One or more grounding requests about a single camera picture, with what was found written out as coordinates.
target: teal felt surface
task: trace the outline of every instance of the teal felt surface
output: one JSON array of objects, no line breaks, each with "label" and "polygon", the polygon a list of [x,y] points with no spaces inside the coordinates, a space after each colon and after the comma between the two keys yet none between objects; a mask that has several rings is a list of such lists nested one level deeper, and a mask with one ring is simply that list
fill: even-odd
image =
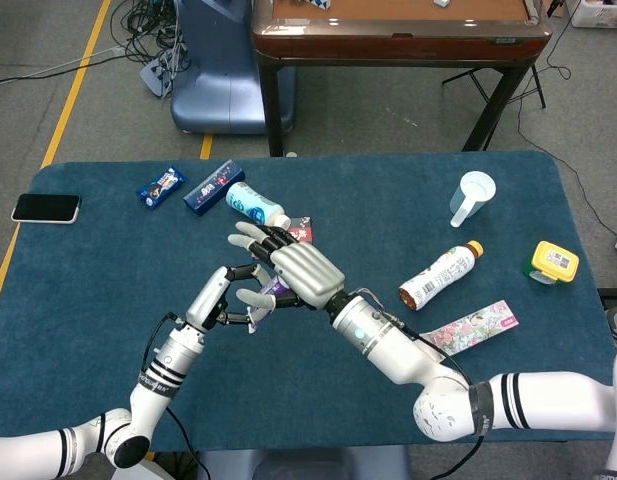
[{"label": "teal felt surface", "polygon": [[[135,191],[177,166],[188,183],[156,210]],[[22,225],[0,299],[0,435],[83,423],[128,408],[145,343],[183,315],[211,273],[250,261],[228,244],[246,217],[218,203],[202,217],[181,200],[222,161],[54,165],[34,193],[76,193],[73,225]],[[505,299],[520,325],[459,354],[475,380],[500,372],[573,370],[610,383],[614,351],[558,172],[535,152],[238,160],[246,182],[290,216],[313,218],[314,244],[388,310],[429,331]],[[448,202],[462,174],[483,170],[497,195],[459,228]],[[446,249],[476,239],[474,270],[419,312],[397,287]],[[540,240],[577,253],[569,285],[522,274]],[[229,295],[230,310],[243,305]],[[168,329],[159,337],[163,340]],[[275,312],[255,335],[221,327],[172,403],[195,448],[294,448],[428,442],[412,418],[420,386],[396,386],[337,334],[323,312]],[[491,440],[599,434],[506,430]],[[153,450],[183,450],[169,418]]]}]

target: gray carpet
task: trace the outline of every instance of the gray carpet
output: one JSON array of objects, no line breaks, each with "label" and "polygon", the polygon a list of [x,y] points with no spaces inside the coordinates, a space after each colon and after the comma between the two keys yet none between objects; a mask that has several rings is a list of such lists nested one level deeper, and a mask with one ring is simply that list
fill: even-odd
[{"label": "gray carpet", "polygon": [[[0,78],[79,57],[98,8],[96,0],[0,0]],[[557,30],[564,23],[557,20]],[[111,45],[107,31],[102,32],[97,50]],[[523,131],[580,172],[589,200],[617,230],[617,31],[569,29],[553,62],[570,66],[572,79],[565,82],[554,70],[542,74],[548,108],[541,110],[537,97],[528,98]],[[545,60],[538,66],[545,66]],[[441,88],[440,81],[454,73],[301,70],[297,124],[287,148],[299,155],[457,150],[482,100],[467,78]],[[480,76],[490,86],[496,78],[492,72]],[[42,161],[71,82],[68,75],[0,87],[0,263],[13,230],[10,211]],[[491,149],[530,148],[517,134],[517,108],[505,111]],[[177,131],[168,105],[139,83],[137,65],[118,60],[86,75],[55,161],[191,158],[198,156],[200,145],[200,136]],[[220,136],[212,156],[266,154],[262,137]],[[560,170],[597,284],[617,286],[614,238],[586,206],[574,175]],[[465,449],[414,447],[414,478],[443,471]],[[603,464],[607,452],[603,442],[485,445],[454,478],[584,479]],[[94,459],[74,478],[103,480],[110,475],[105,462]]]}]

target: table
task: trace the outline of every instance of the table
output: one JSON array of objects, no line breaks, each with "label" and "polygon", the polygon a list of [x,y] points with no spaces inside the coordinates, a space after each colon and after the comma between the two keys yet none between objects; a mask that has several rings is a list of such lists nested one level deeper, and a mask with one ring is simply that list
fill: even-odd
[{"label": "table", "polygon": [[464,150],[479,150],[552,34],[539,0],[255,0],[252,33],[271,156],[283,156],[278,71],[286,65],[495,68],[502,73]]},{"label": "table", "polygon": [[[77,425],[127,407],[156,322],[169,310],[183,315],[218,266],[250,261],[226,241],[245,217],[225,202],[197,217],[181,201],[220,162],[173,163],[190,180],[154,211],[137,200],[135,189],[169,162],[60,164],[33,180],[31,192],[79,193],[83,201],[73,225],[21,226],[0,298],[0,435]],[[614,350],[606,320],[548,156],[479,152],[238,163],[251,186],[291,215],[313,217],[315,245],[346,273],[348,289],[371,288],[412,328],[430,331],[505,299],[520,326],[458,355],[473,379],[574,370],[611,382]],[[454,229],[447,204],[471,169],[488,172],[498,192]],[[474,270],[421,311],[408,310],[398,285],[470,239],[485,249]],[[572,284],[546,287],[522,274],[543,239],[581,257]],[[236,287],[228,295],[232,311],[240,310]],[[255,335],[218,326],[207,336],[172,403],[195,448],[430,442],[412,419],[421,387],[391,384],[332,329],[326,314],[286,309],[266,322]],[[501,430],[488,439],[600,437]],[[170,419],[159,423],[152,448],[185,450]]]}]

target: white robotic arm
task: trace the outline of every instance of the white robotic arm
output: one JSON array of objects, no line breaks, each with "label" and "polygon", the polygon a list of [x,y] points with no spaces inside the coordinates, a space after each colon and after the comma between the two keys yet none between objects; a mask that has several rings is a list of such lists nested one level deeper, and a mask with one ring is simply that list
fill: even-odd
[{"label": "white robotic arm", "polygon": [[105,453],[117,468],[141,461],[154,429],[179,391],[204,336],[217,323],[247,324],[245,315],[227,313],[225,293],[231,282],[255,278],[265,285],[269,275],[258,265],[221,267],[210,277],[148,367],[141,370],[130,395],[130,409],[111,410],[78,427],[21,437],[0,437],[0,480],[46,480],[75,473],[86,455]]},{"label": "white robotic arm", "polygon": [[[346,293],[344,275],[313,245],[296,243],[275,227],[236,226],[241,234],[228,241],[274,268],[295,292],[295,305],[326,310],[335,330],[394,383],[424,386],[413,414],[431,439],[452,441],[493,428],[616,430],[607,468],[617,472],[617,358],[614,387],[573,372],[497,375],[469,385],[455,370],[440,365],[429,354],[430,346],[403,322],[360,295]],[[237,296],[256,307],[275,305],[254,292],[240,290]]]}]

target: black smartphone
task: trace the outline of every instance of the black smartphone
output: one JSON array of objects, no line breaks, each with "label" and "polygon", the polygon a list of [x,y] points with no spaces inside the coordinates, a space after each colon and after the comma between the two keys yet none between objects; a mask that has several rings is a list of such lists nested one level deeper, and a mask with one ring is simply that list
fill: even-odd
[{"label": "black smartphone", "polygon": [[80,205],[78,195],[24,193],[19,196],[10,218],[22,223],[74,223]]}]

